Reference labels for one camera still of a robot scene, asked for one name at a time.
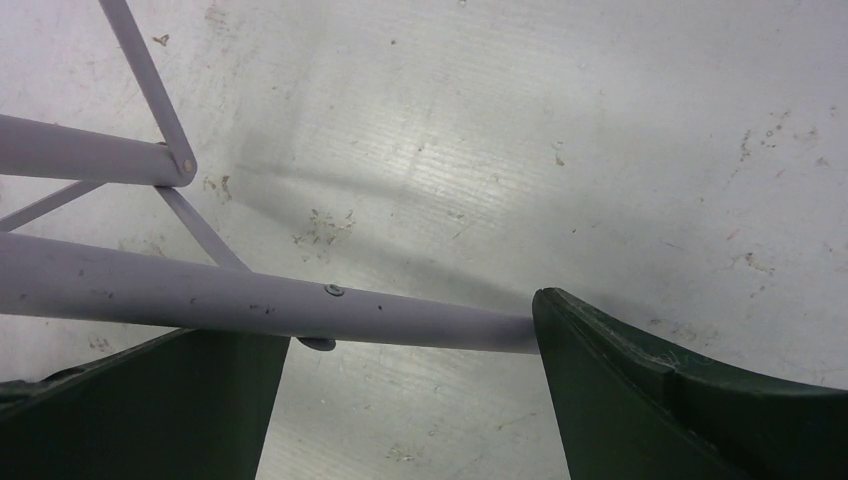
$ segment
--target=thin metal bar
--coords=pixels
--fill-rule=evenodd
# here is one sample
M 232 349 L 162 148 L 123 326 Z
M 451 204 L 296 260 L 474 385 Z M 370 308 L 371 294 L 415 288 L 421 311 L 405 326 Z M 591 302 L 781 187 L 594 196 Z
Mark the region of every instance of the thin metal bar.
M 197 213 L 197 210 L 180 195 L 180 192 L 170 187 L 157 187 L 156 191 L 165 200 L 165 203 L 171 207 L 171 210 L 177 214 L 177 217 L 186 226 L 189 233 L 197 240 L 200 247 L 206 252 L 218 266 L 224 268 L 232 268 L 249 272 L 250 269 L 242 262 L 230 247 L 221 240 L 221 237 L 212 230 L 212 227 L 203 220 L 203 217 Z
M 10 213 L 3 218 L 0 218 L 0 232 L 11 232 L 20 228 L 36 218 L 50 213 L 62 205 L 75 200 L 95 188 L 103 185 L 95 182 L 76 182 L 59 190 L 56 193 L 50 194 L 41 200 L 38 200 L 17 212 Z
M 0 115 L 0 173 L 184 186 L 168 147 Z
M 165 85 L 162 84 L 156 65 L 144 44 L 144 38 L 135 23 L 130 7 L 125 0 L 100 0 L 100 7 L 106 14 L 112 31 L 115 32 L 124 56 L 127 57 L 141 93 L 159 125 L 162 137 L 165 138 L 168 148 L 174 154 L 177 168 L 187 178 L 185 185 L 191 183 L 197 172 L 197 160 L 180 125 L 180 119 L 177 118 L 177 112 L 174 111 L 174 106 L 168 98 L 168 92 L 165 91 Z
M 529 315 L 0 234 L 0 313 L 537 353 Z

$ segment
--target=screw head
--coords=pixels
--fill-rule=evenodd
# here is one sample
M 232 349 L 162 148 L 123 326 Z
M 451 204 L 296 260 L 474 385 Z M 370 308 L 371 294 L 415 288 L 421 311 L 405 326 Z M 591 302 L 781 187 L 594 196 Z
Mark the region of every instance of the screw head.
M 341 297 L 342 295 L 344 295 L 344 289 L 338 285 L 333 285 L 332 283 L 324 285 L 324 291 L 334 297 Z

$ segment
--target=metal rod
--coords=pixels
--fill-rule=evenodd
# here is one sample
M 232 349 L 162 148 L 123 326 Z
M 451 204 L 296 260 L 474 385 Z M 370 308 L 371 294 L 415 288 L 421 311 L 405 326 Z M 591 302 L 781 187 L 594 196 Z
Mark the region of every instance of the metal rod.
M 10 213 L 3 218 L 0 218 L 0 232 L 11 232 L 20 228 L 36 218 L 50 213 L 62 205 L 75 200 L 95 188 L 103 185 L 95 182 L 76 182 L 59 190 L 56 193 L 50 194 L 41 200 L 38 200 L 17 212 Z
M 0 173 L 184 186 L 168 147 L 0 115 Z
M 538 353 L 533 320 L 0 234 L 0 313 Z
M 183 225 L 200 244 L 200 247 L 209 255 L 215 263 L 220 267 L 232 268 L 249 272 L 250 269 L 242 262 L 230 247 L 221 240 L 221 237 L 212 230 L 212 227 L 203 220 L 203 217 L 197 213 L 197 210 L 188 203 L 180 192 L 170 187 L 156 187 L 156 191 L 165 200 L 165 203 L 171 207 L 171 210 L 177 214 Z M 300 343 L 314 350 L 328 352 L 336 348 L 336 341 L 329 338 L 298 338 Z
M 156 64 L 144 44 L 144 37 L 135 23 L 130 7 L 125 0 L 100 0 L 100 7 L 115 32 L 115 37 L 127 57 L 127 62 L 135 75 L 141 93 L 159 125 L 162 137 L 174 154 L 174 161 L 180 174 L 186 178 L 183 185 L 191 183 L 197 172 L 197 160 L 191 151 L 177 112 L 168 98 L 165 85 L 156 70 Z

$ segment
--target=scuffed white surface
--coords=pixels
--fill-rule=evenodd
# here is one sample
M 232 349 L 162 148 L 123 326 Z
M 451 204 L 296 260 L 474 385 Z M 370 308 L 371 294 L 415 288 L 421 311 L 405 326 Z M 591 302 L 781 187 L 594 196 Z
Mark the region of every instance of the scuffed white surface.
M 2 6 L 0 113 L 159 140 L 95 2 Z M 148 47 L 200 162 L 184 193 L 251 268 L 516 311 L 558 285 L 734 365 L 848 388 L 844 2 L 131 7 L 169 35 Z M 61 185 L 0 178 L 0 214 Z M 209 262 L 141 187 L 22 231 Z M 4 318 L 0 376 L 158 332 Z M 278 398 L 263 479 L 565 468 L 535 357 L 294 346 Z

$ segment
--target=metal leg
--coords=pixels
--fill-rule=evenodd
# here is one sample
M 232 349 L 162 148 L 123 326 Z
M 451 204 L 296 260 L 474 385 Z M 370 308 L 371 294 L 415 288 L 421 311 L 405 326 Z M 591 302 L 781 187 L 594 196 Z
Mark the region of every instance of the metal leg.
M 76 182 L 58 192 L 42 198 L 41 200 L 32 203 L 17 212 L 10 213 L 3 218 L 0 218 L 0 232 L 11 232 L 16 228 L 20 228 L 36 218 L 50 213 L 62 205 L 79 198 L 95 188 L 103 185 L 95 182 Z
M 185 178 L 182 185 L 187 185 L 191 183 L 197 172 L 197 161 L 180 125 L 180 120 L 177 118 L 177 113 L 174 111 L 174 106 L 168 98 L 168 92 L 165 91 L 162 79 L 159 78 L 159 72 L 156 71 L 156 65 L 150 58 L 150 52 L 144 44 L 144 38 L 138 30 L 132 12 L 125 0 L 100 0 L 100 6 L 127 57 L 141 93 L 144 94 L 153 118 L 159 125 L 162 137 L 165 138 L 168 148 L 174 154 L 177 168 Z
M 156 187 L 156 191 L 165 200 L 165 203 L 171 207 L 171 210 L 177 214 L 177 217 L 183 222 L 183 225 L 188 228 L 192 236 L 201 248 L 209 255 L 218 266 L 224 268 L 232 268 L 243 272 L 249 272 L 250 269 L 242 262 L 227 244 L 221 240 L 221 237 L 212 230 L 212 227 L 203 220 L 203 217 L 197 213 L 197 210 L 180 195 L 180 192 L 170 187 Z M 336 347 L 335 340 L 327 338 L 299 338 L 300 343 L 309 348 L 320 350 L 322 352 L 330 351 Z
M 0 313 L 536 353 L 511 315 L 0 234 Z
M 184 186 L 164 145 L 0 115 L 0 173 L 90 182 Z

